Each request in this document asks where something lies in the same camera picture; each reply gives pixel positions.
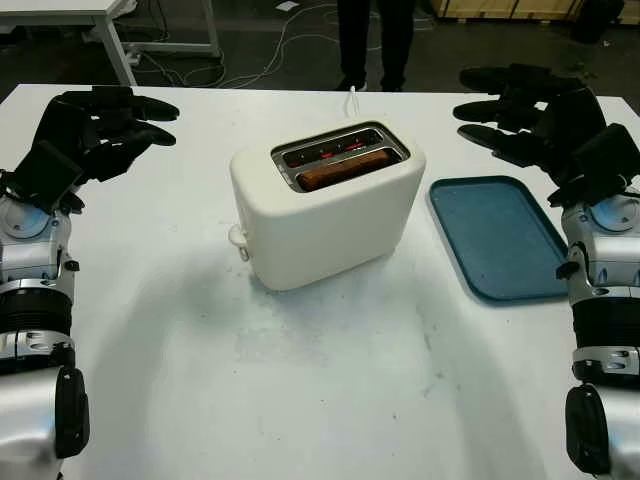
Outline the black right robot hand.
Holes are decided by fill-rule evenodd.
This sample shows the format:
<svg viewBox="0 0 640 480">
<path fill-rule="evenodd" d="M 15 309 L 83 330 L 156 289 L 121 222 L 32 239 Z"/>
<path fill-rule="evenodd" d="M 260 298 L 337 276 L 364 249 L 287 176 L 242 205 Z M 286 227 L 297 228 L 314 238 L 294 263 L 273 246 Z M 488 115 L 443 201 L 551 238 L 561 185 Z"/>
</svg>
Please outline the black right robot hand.
<svg viewBox="0 0 640 480">
<path fill-rule="evenodd" d="M 511 64 L 463 70 L 460 82 L 495 100 L 459 105 L 458 133 L 521 168 L 537 166 L 560 187 L 579 176 L 571 159 L 606 128 L 599 103 L 580 79 L 549 68 Z"/>
</svg>

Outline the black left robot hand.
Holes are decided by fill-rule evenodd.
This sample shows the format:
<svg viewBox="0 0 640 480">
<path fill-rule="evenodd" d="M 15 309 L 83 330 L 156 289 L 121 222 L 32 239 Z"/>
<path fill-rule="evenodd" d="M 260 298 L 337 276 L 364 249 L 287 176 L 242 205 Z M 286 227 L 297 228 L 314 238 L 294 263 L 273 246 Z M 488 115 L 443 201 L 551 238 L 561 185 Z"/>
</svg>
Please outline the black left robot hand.
<svg viewBox="0 0 640 480">
<path fill-rule="evenodd" d="M 173 146 L 176 138 L 158 122 L 179 118 L 167 102 L 136 95 L 129 87 L 93 86 L 65 91 L 46 106 L 33 143 L 45 142 L 82 170 L 78 186 L 127 172 L 150 146 Z"/>
</svg>

